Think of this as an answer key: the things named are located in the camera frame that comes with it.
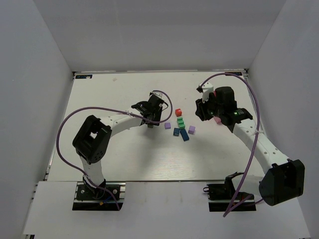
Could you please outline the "blue wood cube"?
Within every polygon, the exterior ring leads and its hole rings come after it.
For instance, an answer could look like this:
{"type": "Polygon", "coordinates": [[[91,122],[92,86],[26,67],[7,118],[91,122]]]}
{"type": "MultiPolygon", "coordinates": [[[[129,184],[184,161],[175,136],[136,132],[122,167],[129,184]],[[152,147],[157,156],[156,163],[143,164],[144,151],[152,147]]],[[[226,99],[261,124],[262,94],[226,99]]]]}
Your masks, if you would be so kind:
{"type": "Polygon", "coordinates": [[[179,133],[180,133],[180,129],[175,127],[173,129],[173,136],[179,136],[179,133]]]}

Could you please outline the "left blue table sticker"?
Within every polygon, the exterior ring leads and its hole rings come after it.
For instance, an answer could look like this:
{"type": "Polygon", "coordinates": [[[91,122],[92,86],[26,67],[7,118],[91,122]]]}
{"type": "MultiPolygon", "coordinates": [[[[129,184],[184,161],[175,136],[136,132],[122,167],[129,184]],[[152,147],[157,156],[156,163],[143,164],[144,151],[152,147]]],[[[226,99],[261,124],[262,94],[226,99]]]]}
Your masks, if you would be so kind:
{"type": "Polygon", "coordinates": [[[76,75],[76,79],[92,79],[93,75],[76,75]]]}

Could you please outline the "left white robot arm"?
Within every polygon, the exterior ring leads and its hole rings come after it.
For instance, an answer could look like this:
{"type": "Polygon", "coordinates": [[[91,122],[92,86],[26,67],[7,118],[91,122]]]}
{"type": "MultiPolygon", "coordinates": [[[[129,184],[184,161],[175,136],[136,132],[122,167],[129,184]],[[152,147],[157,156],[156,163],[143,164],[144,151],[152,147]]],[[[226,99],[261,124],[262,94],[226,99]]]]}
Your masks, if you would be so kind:
{"type": "Polygon", "coordinates": [[[144,124],[149,124],[150,127],[159,125],[162,106],[165,104],[161,98],[161,93],[150,93],[147,101],[132,105],[124,114],[102,119],[91,115],[85,119],[72,145],[80,156],[84,171],[88,174],[83,176],[83,182],[91,191],[99,190],[98,187],[106,185],[101,159],[106,153],[110,138],[144,124]]]}

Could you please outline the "blue rectangular wood block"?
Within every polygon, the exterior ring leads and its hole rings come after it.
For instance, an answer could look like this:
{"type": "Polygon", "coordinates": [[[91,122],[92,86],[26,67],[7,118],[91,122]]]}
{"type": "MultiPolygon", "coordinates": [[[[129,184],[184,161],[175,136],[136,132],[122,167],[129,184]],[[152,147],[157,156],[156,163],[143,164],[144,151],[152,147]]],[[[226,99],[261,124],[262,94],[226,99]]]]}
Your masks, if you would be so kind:
{"type": "Polygon", "coordinates": [[[184,128],[180,129],[180,135],[181,135],[183,141],[188,141],[189,140],[189,136],[187,134],[187,131],[184,128]]]}

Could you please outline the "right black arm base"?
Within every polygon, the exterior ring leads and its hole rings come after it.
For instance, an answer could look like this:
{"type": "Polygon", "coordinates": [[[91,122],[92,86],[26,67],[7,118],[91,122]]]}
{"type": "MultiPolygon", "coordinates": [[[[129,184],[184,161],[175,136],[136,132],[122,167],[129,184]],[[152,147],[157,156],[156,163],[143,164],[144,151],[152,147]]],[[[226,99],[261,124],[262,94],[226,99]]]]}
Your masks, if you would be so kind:
{"type": "MultiPolygon", "coordinates": [[[[235,172],[225,178],[223,182],[208,183],[203,192],[208,195],[208,206],[210,212],[225,212],[236,189],[232,179],[237,179],[243,172],[235,172]]],[[[243,204],[234,209],[235,212],[256,211],[254,196],[251,196],[243,204]]]]}

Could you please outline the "red wood cube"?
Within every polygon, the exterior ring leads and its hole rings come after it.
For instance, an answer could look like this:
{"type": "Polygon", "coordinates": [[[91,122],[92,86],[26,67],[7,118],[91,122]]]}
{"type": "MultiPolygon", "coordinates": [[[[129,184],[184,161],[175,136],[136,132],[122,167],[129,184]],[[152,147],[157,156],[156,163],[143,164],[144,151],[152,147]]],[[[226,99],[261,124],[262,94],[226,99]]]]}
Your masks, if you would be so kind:
{"type": "Polygon", "coordinates": [[[177,117],[182,116],[182,110],[181,110],[181,109],[176,109],[176,110],[175,110],[175,115],[176,115],[177,117]]]}

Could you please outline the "right blue table sticker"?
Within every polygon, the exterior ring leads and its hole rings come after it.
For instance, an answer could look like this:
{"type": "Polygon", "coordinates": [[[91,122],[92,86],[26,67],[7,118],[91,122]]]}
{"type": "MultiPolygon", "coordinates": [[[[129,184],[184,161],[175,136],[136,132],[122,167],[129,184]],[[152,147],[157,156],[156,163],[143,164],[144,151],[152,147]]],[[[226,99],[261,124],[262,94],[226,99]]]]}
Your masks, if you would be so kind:
{"type": "Polygon", "coordinates": [[[227,72],[227,74],[233,74],[233,75],[236,75],[236,76],[243,76],[242,72],[227,72]]]}

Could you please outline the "pink plastic box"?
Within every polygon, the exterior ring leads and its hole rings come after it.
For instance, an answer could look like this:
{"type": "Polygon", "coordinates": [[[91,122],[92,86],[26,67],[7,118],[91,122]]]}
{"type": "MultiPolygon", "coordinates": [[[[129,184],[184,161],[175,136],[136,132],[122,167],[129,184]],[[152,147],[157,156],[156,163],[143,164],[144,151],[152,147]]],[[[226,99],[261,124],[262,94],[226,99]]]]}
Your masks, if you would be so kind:
{"type": "Polygon", "coordinates": [[[215,90],[213,94],[214,94],[214,117],[213,118],[217,124],[221,124],[221,118],[218,116],[218,111],[220,109],[220,102],[217,99],[217,96],[216,96],[217,93],[215,90]]]}

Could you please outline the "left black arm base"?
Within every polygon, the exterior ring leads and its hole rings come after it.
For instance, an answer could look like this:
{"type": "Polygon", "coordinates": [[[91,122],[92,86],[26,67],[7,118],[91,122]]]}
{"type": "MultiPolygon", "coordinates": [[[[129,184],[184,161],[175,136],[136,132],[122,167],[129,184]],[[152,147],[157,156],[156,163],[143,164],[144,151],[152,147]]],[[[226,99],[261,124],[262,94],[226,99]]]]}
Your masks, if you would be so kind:
{"type": "Polygon", "coordinates": [[[107,183],[107,188],[115,196],[116,202],[110,193],[95,189],[93,192],[83,182],[78,182],[73,201],[73,211],[118,211],[122,208],[125,198],[125,183],[107,183]]]}

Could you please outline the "purple wood cube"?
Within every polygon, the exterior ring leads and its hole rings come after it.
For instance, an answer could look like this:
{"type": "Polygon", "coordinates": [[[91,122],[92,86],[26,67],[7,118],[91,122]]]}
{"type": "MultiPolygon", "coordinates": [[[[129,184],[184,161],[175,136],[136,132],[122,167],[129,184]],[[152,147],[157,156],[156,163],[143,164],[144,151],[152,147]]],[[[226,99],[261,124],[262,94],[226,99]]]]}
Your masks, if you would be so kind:
{"type": "Polygon", "coordinates": [[[188,129],[189,134],[195,134],[195,126],[190,125],[188,129]]]}
{"type": "Polygon", "coordinates": [[[171,129],[171,124],[169,122],[164,123],[164,128],[165,129],[171,129]]]}

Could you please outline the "left purple wood cube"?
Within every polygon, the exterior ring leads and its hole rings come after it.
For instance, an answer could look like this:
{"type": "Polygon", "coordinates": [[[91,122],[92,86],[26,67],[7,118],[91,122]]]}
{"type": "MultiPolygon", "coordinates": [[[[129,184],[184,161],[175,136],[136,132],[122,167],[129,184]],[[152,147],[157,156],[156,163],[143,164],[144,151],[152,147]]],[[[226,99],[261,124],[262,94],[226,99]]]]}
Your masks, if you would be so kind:
{"type": "Polygon", "coordinates": [[[171,129],[171,124],[169,122],[164,123],[164,128],[165,129],[171,129]]]}

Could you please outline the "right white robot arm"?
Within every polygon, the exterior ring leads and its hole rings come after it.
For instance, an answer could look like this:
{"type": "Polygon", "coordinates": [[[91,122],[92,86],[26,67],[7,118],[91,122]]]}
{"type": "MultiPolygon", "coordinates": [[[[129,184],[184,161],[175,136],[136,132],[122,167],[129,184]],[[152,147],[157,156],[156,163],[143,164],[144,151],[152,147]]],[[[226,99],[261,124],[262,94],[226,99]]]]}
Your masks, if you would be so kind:
{"type": "Polygon", "coordinates": [[[299,160],[291,160],[279,151],[245,109],[239,108],[231,87],[213,88],[209,83],[199,86],[202,97],[196,100],[195,114],[202,120],[219,118],[235,136],[253,153],[264,176],[234,173],[225,178],[230,195],[237,188],[245,193],[261,196],[270,206],[299,197],[304,192],[305,166],[299,160]]]}

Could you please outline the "green stepped wood block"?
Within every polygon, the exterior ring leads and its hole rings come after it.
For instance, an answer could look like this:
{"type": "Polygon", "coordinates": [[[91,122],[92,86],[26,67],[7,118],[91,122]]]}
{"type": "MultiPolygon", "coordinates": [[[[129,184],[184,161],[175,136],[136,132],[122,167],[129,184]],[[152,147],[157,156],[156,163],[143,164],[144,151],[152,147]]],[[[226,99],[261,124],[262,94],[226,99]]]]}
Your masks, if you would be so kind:
{"type": "Polygon", "coordinates": [[[176,122],[179,129],[185,129],[185,122],[183,120],[183,117],[177,117],[176,122]]]}

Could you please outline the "blue table sticker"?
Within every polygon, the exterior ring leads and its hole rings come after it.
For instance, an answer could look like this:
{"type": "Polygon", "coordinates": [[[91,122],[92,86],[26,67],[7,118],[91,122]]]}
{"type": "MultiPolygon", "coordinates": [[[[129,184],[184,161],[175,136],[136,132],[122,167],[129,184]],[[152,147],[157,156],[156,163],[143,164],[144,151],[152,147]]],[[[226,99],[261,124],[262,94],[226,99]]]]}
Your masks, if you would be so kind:
{"type": "Polygon", "coordinates": [[[236,76],[243,76],[242,72],[227,72],[227,74],[233,74],[233,75],[236,75],[236,76]]]}
{"type": "Polygon", "coordinates": [[[93,75],[76,75],[76,79],[92,79],[93,75]]]}

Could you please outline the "right purple wood cube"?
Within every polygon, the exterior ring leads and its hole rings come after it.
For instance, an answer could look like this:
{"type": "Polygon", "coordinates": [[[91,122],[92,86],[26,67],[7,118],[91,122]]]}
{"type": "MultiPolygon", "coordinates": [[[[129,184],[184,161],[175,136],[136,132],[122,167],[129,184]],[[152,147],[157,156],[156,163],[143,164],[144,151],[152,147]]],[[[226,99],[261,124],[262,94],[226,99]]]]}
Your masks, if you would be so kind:
{"type": "Polygon", "coordinates": [[[189,134],[195,134],[195,126],[190,125],[188,129],[189,134]]]}

